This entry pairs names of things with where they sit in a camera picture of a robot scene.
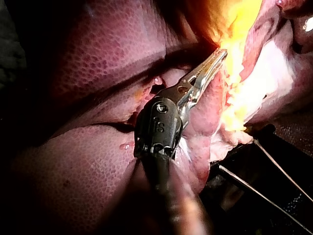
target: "metal pivot screw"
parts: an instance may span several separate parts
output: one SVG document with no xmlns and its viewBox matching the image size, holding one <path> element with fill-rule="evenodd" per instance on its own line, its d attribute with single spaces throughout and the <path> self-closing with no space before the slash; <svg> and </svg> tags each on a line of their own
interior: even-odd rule
<svg viewBox="0 0 313 235">
<path fill-rule="evenodd" d="M 167 111 L 168 111 L 166 105 L 164 105 L 164 104 L 158 104 L 158 105 L 156 106 L 156 110 L 157 110 L 159 113 L 161 113 L 161 114 L 165 114 L 165 113 L 167 113 Z"/>
<path fill-rule="evenodd" d="M 186 94 L 188 92 L 188 88 L 187 87 L 184 87 L 184 86 L 179 86 L 177 88 L 177 91 L 181 94 Z"/>
</svg>

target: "moist tissue surface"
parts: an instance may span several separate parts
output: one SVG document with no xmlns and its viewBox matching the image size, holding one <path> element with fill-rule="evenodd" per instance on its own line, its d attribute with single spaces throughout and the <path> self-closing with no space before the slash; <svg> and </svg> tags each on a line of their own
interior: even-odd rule
<svg viewBox="0 0 313 235">
<path fill-rule="evenodd" d="M 43 144 L 19 149 L 11 164 L 13 206 L 30 231 L 42 232 L 32 222 L 39 217 L 76 233 L 93 231 L 133 167 L 134 134 L 115 123 L 133 125 L 153 97 L 152 87 L 174 85 L 190 70 L 190 59 L 168 63 L 173 53 L 196 47 L 207 55 L 212 51 L 190 29 L 203 32 L 190 11 L 172 6 L 176 20 L 170 21 L 160 2 L 69 0 L 62 9 L 58 1 L 7 2 L 40 86 L 36 110 L 44 111 L 37 118 L 50 126 L 70 105 L 89 98 Z M 245 41 L 241 93 L 233 97 L 247 105 L 245 122 L 267 121 L 311 100 L 312 33 L 303 32 L 302 22 L 312 13 L 301 8 L 306 4 L 263 0 Z M 32 14 L 34 6 L 42 11 Z M 151 69 L 163 64 L 169 66 Z M 192 110 L 177 150 L 176 165 L 195 192 L 205 185 L 210 161 L 251 141 L 242 131 L 226 131 L 221 122 L 229 101 L 225 78 L 222 70 Z M 283 120 L 277 123 L 289 126 Z"/>
</svg>

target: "yellow fat tissue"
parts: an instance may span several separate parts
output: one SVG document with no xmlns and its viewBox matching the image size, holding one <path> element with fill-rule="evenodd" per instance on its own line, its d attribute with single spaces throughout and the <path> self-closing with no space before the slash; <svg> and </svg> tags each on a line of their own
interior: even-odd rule
<svg viewBox="0 0 313 235">
<path fill-rule="evenodd" d="M 240 92 L 243 70 L 243 56 L 249 30 L 254 24 L 260 11 L 262 0 L 208 0 L 206 24 L 207 36 L 221 48 L 227 49 L 228 57 L 225 67 L 230 77 L 226 79 L 232 86 L 226 110 L 222 113 L 222 122 L 226 131 L 243 131 L 247 113 L 246 105 L 236 102 L 236 94 Z"/>
</svg>

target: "dark red blood spot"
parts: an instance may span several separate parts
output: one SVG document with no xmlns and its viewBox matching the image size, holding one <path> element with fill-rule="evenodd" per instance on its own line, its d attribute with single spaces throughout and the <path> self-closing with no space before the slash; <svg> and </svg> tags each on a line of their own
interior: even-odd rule
<svg viewBox="0 0 313 235">
<path fill-rule="evenodd" d="M 65 180 L 65 181 L 63 182 L 63 187 L 67 188 L 67 187 L 69 187 L 69 186 L 70 186 L 70 181 L 69 181 L 69 180 Z"/>
</svg>

